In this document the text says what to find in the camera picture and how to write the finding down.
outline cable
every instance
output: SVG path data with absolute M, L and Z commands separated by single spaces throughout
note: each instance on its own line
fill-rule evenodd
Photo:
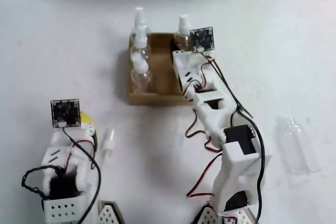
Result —
M 197 81 L 198 84 L 199 84 L 198 86 L 197 86 L 197 85 L 194 85 L 194 86 L 196 86 L 196 90 L 199 90 L 199 89 L 202 88 L 202 84 L 201 84 L 198 80 L 193 79 L 193 80 L 191 80 L 191 81 L 188 83 L 187 87 L 186 87 L 186 88 L 184 89 L 184 91 L 182 92 L 182 96 L 183 96 L 183 97 L 185 96 L 185 94 L 186 94 L 186 92 L 187 92 L 187 90 L 188 90 L 190 84 L 191 84 L 193 81 Z
M 205 65 L 210 64 L 211 61 L 208 61 L 208 62 L 206 62 L 206 63 L 204 63 L 204 64 L 201 65 L 201 73 L 202 73 L 202 76 L 203 76 L 203 83 L 204 83 L 204 84 L 202 85 L 202 89 L 205 89 L 205 87 L 206 87 L 206 77 L 205 77 L 205 74 L 204 74 L 204 72 L 203 72 L 203 67 L 204 67 Z
M 193 137 L 194 135 L 197 135 L 197 134 L 199 134 L 199 133 L 204 133 L 204 134 L 205 134 L 205 131 L 203 131 L 203 130 L 198 130 L 198 131 L 195 131 L 195 132 L 191 133 L 190 135 L 188 135 L 189 131 L 192 129 L 192 127 L 195 126 L 195 124 L 196 124 L 196 122 L 197 122 L 197 113 L 196 113 L 196 110 L 193 110 L 193 111 L 194 111 L 194 113 L 195 113 L 195 120 L 194 120 L 194 122 L 189 126 L 189 128 L 185 131 L 185 137 L 187 137 L 187 138 L 191 138 L 191 137 Z
M 222 149 L 213 149 L 211 147 L 208 147 L 207 145 L 211 142 L 211 137 L 209 137 L 209 140 L 204 143 L 204 148 L 210 152 L 213 153 L 220 153 Z
M 80 220 L 77 222 L 77 224 L 81 224 L 83 223 L 83 221 L 85 220 L 86 216 L 89 214 L 91 208 L 93 207 L 93 204 L 95 203 L 97 197 L 98 197 L 98 193 L 100 190 L 100 185 L 101 185 L 101 171 L 99 168 L 99 165 L 97 164 L 97 162 L 95 161 L 95 159 L 78 143 L 76 143 L 75 140 L 73 140 L 73 138 L 65 131 L 65 128 L 62 128 L 62 131 L 64 132 L 64 134 L 66 134 L 68 136 L 68 138 L 70 139 L 70 141 L 77 147 L 79 148 L 82 152 L 85 153 L 85 155 L 88 156 L 88 158 L 93 162 L 93 164 L 95 165 L 95 167 L 97 168 L 97 172 L 98 172 L 98 185 L 97 185 L 97 190 L 96 193 L 94 194 L 94 197 L 90 203 L 90 205 L 88 206 L 88 208 L 86 209 L 86 211 L 84 212 L 83 216 L 80 218 Z
M 229 93 L 231 94 L 232 98 L 235 100 L 237 106 L 239 106 L 242 110 L 244 110 L 251 118 L 253 118 L 253 116 L 244 108 L 244 106 L 239 102 L 239 100 L 236 98 L 236 96 L 233 94 L 231 88 L 229 87 L 221 69 L 219 68 L 217 62 L 215 61 L 215 59 L 209 60 L 210 56 L 206 56 L 204 55 L 203 52 L 200 52 L 200 54 L 208 61 L 208 63 L 212 66 L 212 68 L 215 70 L 215 72 L 217 73 L 217 75 L 219 76 L 219 78 L 222 80 L 222 82 L 224 83 L 225 87 L 227 88 L 227 90 L 229 91 Z
M 92 144 L 92 147 L 93 147 L 93 158 L 95 158 L 96 156 L 96 152 L 95 152 L 95 146 L 94 144 L 90 141 L 90 140 L 86 140 L 86 139 L 83 139 L 83 140 L 78 140 L 76 143 L 90 143 Z M 69 165 L 69 161 L 70 161 L 70 157 L 72 156 L 72 153 L 70 152 L 69 153 L 69 156 L 68 156 L 68 159 L 66 161 L 66 165 L 65 165 L 65 171 L 67 171 L 68 169 L 68 165 Z
M 246 115 L 244 115 L 240 110 L 237 111 L 239 115 L 241 115 L 243 118 L 245 118 L 247 121 L 250 122 L 250 124 L 253 126 L 253 128 L 255 129 L 255 131 L 257 132 L 258 138 L 259 138 L 259 142 L 260 142 L 260 150 L 261 150 L 261 167 L 260 167 L 260 173 L 259 173 L 259 177 L 257 180 L 257 193 L 258 193 L 258 203 L 259 203 L 259 207 L 258 207 L 258 214 L 257 214 L 257 218 L 256 218 L 256 223 L 258 223 L 260 216 L 261 216 L 261 209 L 262 209 L 262 203 L 263 203 L 263 198 L 261 196 L 261 181 L 262 181 L 262 177 L 264 176 L 264 172 L 265 172 L 265 146 L 264 146 L 264 140 L 263 137 L 261 136 L 261 133 L 257 127 L 257 125 L 255 124 L 255 122 L 248 118 Z
M 54 169 L 57 176 L 63 175 L 65 173 L 64 168 L 62 168 L 60 166 L 56 166 L 56 165 L 44 165 L 44 166 L 40 166 L 40 167 L 37 167 L 37 168 L 33 168 L 33 169 L 28 170 L 26 172 L 26 174 L 22 177 L 21 186 L 28 189 L 29 191 L 31 191 L 34 194 L 38 194 L 42 198 L 42 200 L 49 199 L 49 197 L 46 196 L 38 187 L 30 187 L 30 186 L 26 185 L 26 179 L 27 179 L 27 177 L 30 173 L 36 172 L 38 170 L 49 169 L 49 168 Z
M 202 172 L 200 178 L 198 179 L 198 181 L 196 182 L 196 184 L 194 185 L 194 187 L 186 194 L 186 196 L 188 198 L 190 198 L 190 196 L 192 195 L 192 193 L 197 189 L 197 187 L 200 185 L 200 183 L 202 182 L 206 172 L 209 170 L 209 168 L 211 167 L 211 165 L 215 162 L 215 160 L 221 156 L 222 154 L 219 153 L 218 155 L 216 155 L 209 163 L 208 165 L 205 167 L 204 171 Z
M 200 196 L 214 196 L 212 193 L 199 193 L 199 194 L 191 194 L 188 198 L 195 198 Z

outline black wire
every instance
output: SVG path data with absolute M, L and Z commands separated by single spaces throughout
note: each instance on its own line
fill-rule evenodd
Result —
M 31 191 L 34 194 L 38 194 L 42 198 L 42 200 L 49 199 L 49 196 L 46 196 L 38 187 L 30 187 L 26 185 L 26 179 L 30 173 L 36 172 L 38 170 L 49 169 L 49 168 L 54 169 L 57 176 L 60 176 L 65 173 L 64 168 L 60 166 L 56 166 L 56 165 L 44 165 L 44 166 L 36 167 L 36 168 L 28 170 L 26 174 L 22 177 L 21 186 Z
M 233 94 L 232 90 L 230 89 L 221 69 L 219 68 L 218 64 L 216 63 L 215 60 L 210 61 L 209 59 L 211 59 L 211 57 L 207 57 L 205 56 L 202 52 L 201 55 L 210 63 L 210 65 L 213 67 L 213 69 L 215 70 L 215 72 L 218 74 L 219 78 L 222 80 L 222 82 L 224 83 L 225 87 L 227 88 L 227 90 L 230 92 L 232 98 L 235 100 L 236 104 L 237 104 L 237 108 L 236 110 L 231 114 L 230 117 L 230 125 L 231 127 L 233 126 L 233 116 L 235 113 L 238 113 L 239 115 L 241 115 L 243 118 L 245 118 L 248 122 L 250 122 L 250 124 L 253 126 L 253 128 L 255 129 L 255 131 L 257 132 L 258 138 L 259 138 L 259 142 L 260 142 L 260 152 L 261 152 L 261 167 L 260 167 L 260 173 L 257 179 L 257 193 L 258 193 L 258 214 L 257 214 L 257 218 L 256 218 L 256 223 L 258 223 L 260 216 L 261 216 L 261 210 L 262 210 L 262 203 L 263 203 L 263 198 L 261 196 L 261 181 L 262 181 L 262 177 L 264 176 L 264 172 L 265 172 L 265 146 L 264 146 L 264 140 L 263 137 L 261 136 L 261 133 L 257 127 L 257 125 L 255 124 L 255 122 L 248 118 L 246 115 L 244 115 L 242 113 L 242 111 L 245 111 L 251 118 L 253 118 L 253 116 L 242 106 L 242 104 L 239 102 L 239 100 L 235 97 L 235 95 Z
M 265 147 L 264 147 L 264 140 L 263 140 L 263 137 L 261 136 L 261 133 L 260 133 L 257 125 L 255 124 L 255 122 L 252 119 L 248 118 L 246 115 L 244 115 L 240 110 L 238 110 L 237 113 L 239 115 L 241 115 L 243 118 L 245 118 L 247 121 L 250 122 L 250 124 L 253 126 L 253 128 L 257 132 L 257 135 L 258 135 L 258 138 L 259 138 L 259 142 L 260 142 L 261 167 L 260 167 L 259 177 L 258 177 L 258 180 L 257 180 L 257 192 L 258 192 L 259 207 L 258 207 L 258 214 L 257 214 L 257 218 L 256 218 L 256 223 L 258 223 L 258 221 L 260 219 L 260 216 L 261 216 L 261 209 L 262 209 L 262 203 L 263 203 L 263 198 L 261 196 L 261 181 L 262 181 L 262 177 L 264 176 L 264 172 L 265 172 Z
M 209 59 L 211 59 L 211 56 L 206 56 L 204 55 L 203 52 L 200 53 L 212 66 L 212 68 L 215 70 L 215 72 L 218 74 L 219 78 L 222 80 L 222 82 L 224 83 L 225 87 L 227 88 L 227 90 L 229 91 L 229 93 L 231 94 L 232 98 L 235 100 L 237 106 L 239 106 L 242 110 L 244 110 L 251 118 L 253 118 L 253 116 L 244 108 L 244 106 L 241 104 L 241 102 L 239 102 L 239 100 L 236 98 L 235 94 L 233 94 L 230 86 L 228 85 L 221 69 L 219 68 L 217 62 L 215 60 L 210 61 Z
M 76 146 L 77 148 L 79 148 L 82 152 L 85 153 L 85 155 L 88 156 L 88 158 L 93 162 L 93 164 L 95 165 L 95 167 L 97 168 L 97 172 L 98 172 L 98 185 L 97 185 L 97 190 L 96 193 L 94 194 L 94 197 L 90 203 L 90 205 L 88 206 L 88 208 L 86 209 L 86 211 L 84 212 L 83 216 L 80 218 L 80 220 L 77 222 L 77 224 L 81 224 L 83 223 L 83 221 L 85 220 L 86 216 L 89 214 L 90 210 L 93 207 L 93 204 L 95 203 L 97 197 L 98 197 L 98 193 L 100 190 L 100 185 L 101 185 L 101 171 L 99 168 L 99 165 L 97 164 L 97 162 L 95 161 L 95 159 L 78 143 L 76 143 L 75 140 L 73 140 L 73 138 L 65 131 L 65 128 L 62 128 L 62 131 L 64 132 L 64 134 L 66 134 L 68 136 L 68 138 L 70 139 L 70 141 L 74 144 L 74 146 Z

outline bottle cap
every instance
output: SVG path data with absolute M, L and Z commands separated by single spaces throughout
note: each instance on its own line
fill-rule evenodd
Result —
M 180 15 L 180 19 L 178 22 L 178 32 L 182 35 L 188 35 L 190 32 L 190 23 L 189 23 L 189 19 L 188 19 L 188 15 Z
M 134 19 L 134 26 L 145 26 L 146 25 L 146 18 L 143 12 L 142 7 L 135 8 L 135 19 Z
M 137 73 L 146 73 L 148 71 L 147 61 L 141 57 L 138 53 L 132 55 L 131 60 L 133 62 L 134 69 Z
M 147 47 L 147 40 L 147 27 L 138 27 L 135 35 L 134 46 L 136 48 L 145 48 Z

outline spray bottle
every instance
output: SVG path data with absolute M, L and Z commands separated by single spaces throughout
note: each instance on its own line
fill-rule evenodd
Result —
M 181 15 L 179 19 L 179 29 L 174 34 L 174 40 L 176 45 L 180 50 L 190 51 L 191 41 L 190 41 L 190 23 L 187 15 Z

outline yellow part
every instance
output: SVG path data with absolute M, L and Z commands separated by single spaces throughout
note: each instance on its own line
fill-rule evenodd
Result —
M 96 124 L 94 123 L 93 119 L 86 113 L 84 112 L 80 112 L 80 122 L 81 123 L 92 123 L 93 124 L 93 127 L 94 127 L 94 130 L 97 131 L 97 127 L 96 127 Z

